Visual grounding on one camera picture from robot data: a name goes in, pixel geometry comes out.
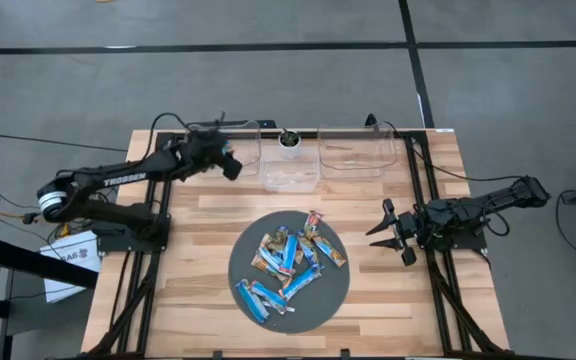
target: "granola bar wrapper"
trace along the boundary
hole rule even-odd
[[[274,291],[267,289],[262,283],[255,280],[250,286],[250,291],[253,294],[257,294],[262,298],[266,299],[270,306],[272,306],[281,315],[286,313],[286,300],[284,300],[279,294]]]
[[[254,294],[250,291],[250,285],[248,284],[248,280],[243,279],[236,285],[239,294],[244,299],[244,302],[248,306],[248,309],[252,313],[255,320],[258,323],[263,324],[270,316],[270,313],[264,305],[261,303],[261,299],[257,294]]]
[[[297,243],[298,240],[295,235],[288,235],[288,240],[286,241],[286,247],[284,248],[283,253],[283,262],[279,266],[279,272],[284,275],[292,276],[295,273],[293,265],[295,263],[295,256],[297,254]]]
[[[310,233],[317,230],[317,224],[319,224],[319,220],[321,220],[322,217],[322,214],[314,210],[310,210],[308,218],[306,219],[306,223],[304,224],[304,232],[306,235],[310,235]]]
[[[268,238],[264,236],[264,239],[261,241],[260,246],[265,246],[268,250],[272,250],[277,253],[283,253],[284,246],[286,245],[286,239],[288,238],[288,228],[285,226],[280,226],[275,231],[273,236],[268,235]]]
[[[326,256],[328,256],[330,260],[332,260],[332,262],[334,262],[335,265],[337,265],[337,267],[341,267],[343,264],[346,263],[346,259],[344,259],[344,257],[341,256],[341,254],[339,253],[339,251],[337,251],[337,249],[332,247],[332,245],[328,240],[319,235],[315,235],[312,238],[312,240],[315,242],[315,245],[317,245],[319,250],[321,250],[321,252],[326,254]]]
[[[259,248],[259,250],[257,250],[257,253],[259,254],[259,256],[261,256],[262,259],[266,260],[266,262],[268,263],[268,265],[270,265],[270,267],[283,274],[283,272],[280,269],[282,262],[278,262],[277,257],[273,256],[270,253],[270,251],[268,251],[268,249],[261,247]],[[288,272],[285,275],[292,276],[292,273]]]
[[[309,268],[308,270],[304,271],[303,274],[299,275],[295,281],[290,284],[286,289],[283,291],[279,291],[279,293],[286,299],[286,301],[290,300],[295,294],[304,288],[304,286],[310,284],[313,280],[321,276],[321,272],[315,271],[313,268]]]
[[[265,273],[276,277],[284,288],[290,285],[290,282],[292,281],[290,276],[281,274],[277,269],[270,266],[266,260],[259,256],[259,254],[255,255],[255,257],[252,259],[251,265]]]
[[[301,260],[304,259],[304,252],[297,246],[297,253],[295,254],[295,262],[301,264]]]
[[[315,271],[319,271],[320,265],[317,251],[315,250],[315,243],[306,237],[303,230],[297,232],[297,239],[299,240],[299,248],[302,250],[310,266],[315,269]]]

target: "gray round plate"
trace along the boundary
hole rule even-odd
[[[307,217],[308,214],[299,211],[280,211],[268,214],[252,223],[241,234],[232,249],[230,263],[228,264],[230,291],[241,311],[255,324],[257,324],[257,321],[250,313],[235,285],[241,279],[248,279],[250,283],[253,280],[257,280],[264,284],[266,288],[277,292],[281,288],[279,280],[253,267],[250,263],[255,257],[264,234],[274,234],[279,226],[288,227],[290,233],[294,234],[303,229]],[[328,239],[332,246],[348,260],[346,249],[344,249],[341,240],[339,240],[339,237],[330,226],[320,221],[317,229],[321,236]],[[294,308],[295,312],[286,312],[284,315],[280,315],[275,309],[267,308],[270,312],[270,317],[264,324],[259,324],[260,326],[281,333],[300,333],[315,329],[337,312],[344,302],[350,284],[348,263],[338,268],[319,249],[316,251],[319,262],[324,266],[321,270],[321,277],[313,280],[290,299],[288,306]],[[293,279],[296,279],[308,267],[308,260],[305,257],[301,264],[295,263],[297,272]]]

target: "white paper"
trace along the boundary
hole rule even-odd
[[[97,273],[101,268],[101,259],[97,255],[97,235],[92,231],[61,238],[52,243],[52,248],[54,251],[50,246],[46,245],[40,249],[40,252],[42,255],[55,259],[61,258],[73,265],[81,266]],[[44,279],[44,285],[46,287],[46,302],[48,303],[55,303],[85,289],[81,286],[73,287],[72,284],[49,279]]]

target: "blue wrapper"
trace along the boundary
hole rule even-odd
[[[297,237],[295,235],[288,235],[286,240],[286,247],[284,247],[284,261],[279,267],[279,272],[286,275],[293,273],[292,266],[295,262],[295,254],[297,253]]]
[[[263,324],[270,316],[270,313],[264,305],[261,303],[261,299],[259,296],[253,294],[248,290],[248,280],[243,279],[239,283],[237,283],[237,290],[241,294],[241,297],[244,298],[244,302],[248,305],[248,309],[255,317],[258,323]]]
[[[280,290],[280,293],[282,293],[284,299],[288,301],[293,296],[295,296],[297,291],[301,290],[304,286],[310,284],[310,282],[312,282],[313,280],[315,280],[320,276],[321,273],[318,270],[309,268],[308,270],[304,271],[303,274],[299,275],[299,277],[295,279],[283,293]]]
[[[280,253],[274,253],[271,251],[270,256],[272,256],[272,258],[275,259],[277,264],[281,264],[284,261],[284,259],[281,257]]]
[[[270,305],[275,308],[281,315],[286,312],[286,301],[279,296],[279,294],[268,290],[262,283],[259,281],[253,281],[250,286],[250,291],[253,294],[257,294],[263,298],[265,298]]]
[[[303,230],[297,232],[297,239],[299,239],[299,248],[303,251],[306,259],[308,259],[308,263],[315,269],[315,271],[318,271],[320,265],[317,252],[315,251],[315,244],[306,237]]]
[[[268,251],[268,249],[264,247],[259,248],[259,256],[261,256],[262,259],[266,260],[266,262],[268,263],[268,265],[270,265],[271,268],[283,274],[283,272],[279,269],[281,267],[281,263],[275,261],[275,257],[270,253],[270,251]]]

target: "floor tile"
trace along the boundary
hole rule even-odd
[[[405,50],[0,56],[0,132],[126,148],[159,113],[420,127]],[[174,128],[174,122],[159,126]]]
[[[404,40],[390,0],[0,0],[0,47]]]
[[[576,188],[576,49],[427,50],[421,59],[435,123],[456,130],[467,175],[530,174],[553,197]],[[509,182],[470,185],[481,195]],[[487,240],[512,349],[576,358],[576,252],[557,232],[555,202],[504,211],[510,235]],[[576,206],[561,210],[576,243]]]
[[[411,0],[417,41],[576,40],[576,1]]]

